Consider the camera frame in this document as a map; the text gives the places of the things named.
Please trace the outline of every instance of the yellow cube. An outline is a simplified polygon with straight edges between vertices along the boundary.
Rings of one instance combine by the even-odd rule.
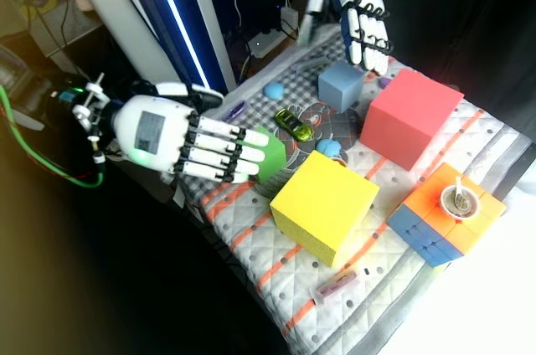
[[[370,208],[379,186],[312,152],[271,201],[277,227],[329,266],[339,266],[352,227]]]

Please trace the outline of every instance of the white robotic hand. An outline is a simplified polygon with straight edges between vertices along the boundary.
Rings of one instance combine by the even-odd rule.
[[[259,173],[268,136],[195,114],[161,97],[136,95],[112,122],[123,156],[160,172],[240,183]]]
[[[302,21],[298,44],[308,45],[315,31],[315,19],[321,16],[325,0],[309,0]],[[330,0],[331,8],[341,16],[343,39],[348,61],[362,64],[366,70],[385,75],[392,44],[385,28],[383,0]]]

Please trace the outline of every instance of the robotic hand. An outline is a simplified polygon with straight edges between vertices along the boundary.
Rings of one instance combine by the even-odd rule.
[[[324,5],[324,1],[309,0],[301,23],[298,44],[309,45],[317,26],[317,19],[320,18],[322,10],[331,3],[331,9],[341,17],[348,61],[352,64],[363,63],[366,70],[374,70],[379,75],[385,75],[393,45],[388,40],[385,29],[384,1],[328,0],[327,5]]]
[[[193,108],[161,96],[135,95],[125,104],[110,102],[100,81],[101,77],[87,84],[88,98],[73,109],[94,144],[95,162],[104,161],[96,159],[104,157],[96,143],[99,127],[108,119],[122,156],[142,167],[229,183],[245,182],[259,173],[255,162],[264,160],[264,152],[242,142],[262,147],[268,136],[199,116]],[[184,86],[165,83],[156,89],[171,95]]]

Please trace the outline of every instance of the quilted mat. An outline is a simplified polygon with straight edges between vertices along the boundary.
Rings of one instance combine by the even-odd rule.
[[[314,148],[314,142],[295,143],[279,130],[273,115],[282,107],[289,108],[312,125],[315,141],[328,137],[339,140],[348,167],[381,187],[365,220],[352,231],[345,253],[348,261],[344,268],[366,267],[371,270],[368,280],[333,294],[323,305],[316,304],[311,290],[339,270],[325,266],[276,228],[269,208],[270,187],[218,185],[191,177],[181,181],[247,271],[295,354],[378,353],[412,303],[442,270],[429,267],[387,226],[390,212],[443,162],[492,192],[530,144],[527,137],[463,100],[412,171],[406,172],[358,141],[356,126],[381,91],[378,78],[368,75],[359,103],[344,114],[336,114],[317,97],[317,77],[324,68],[301,74],[290,69],[296,61],[320,54],[332,61],[344,59],[339,34],[335,28],[323,42],[289,57],[286,66],[272,72],[270,79],[286,87],[282,100],[265,98],[262,86],[250,87],[248,110],[234,123],[249,128],[263,126],[274,132],[286,144],[285,172],[290,176]],[[403,68],[391,59],[388,77],[395,77]]]

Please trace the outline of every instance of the small bowl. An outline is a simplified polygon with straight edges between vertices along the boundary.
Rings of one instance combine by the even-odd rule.
[[[338,162],[338,163],[341,164],[343,167],[348,167],[348,164],[347,164],[342,158],[339,158],[339,157],[332,157],[332,160],[335,161],[335,162]]]
[[[446,200],[448,199],[449,195],[452,194],[452,192],[456,191],[456,185],[447,186],[445,189],[443,189],[443,192],[441,192],[441,199],[440,199],[441,208],[443,209],[446,215],[448,215],[449,217],[453,219],[460,219],[460,220],[472,219],[480,213],[480,207],[481,207],[480,200],[478,199],[477,194],[474,193],[470,188],[466,188],[465,186],[462,186],[461,190],[466,195],[466,197],[469,198],[469,200],[471,201],[472,211],[468,215],[461,216],[458,214],[454,214],[446,206]]]

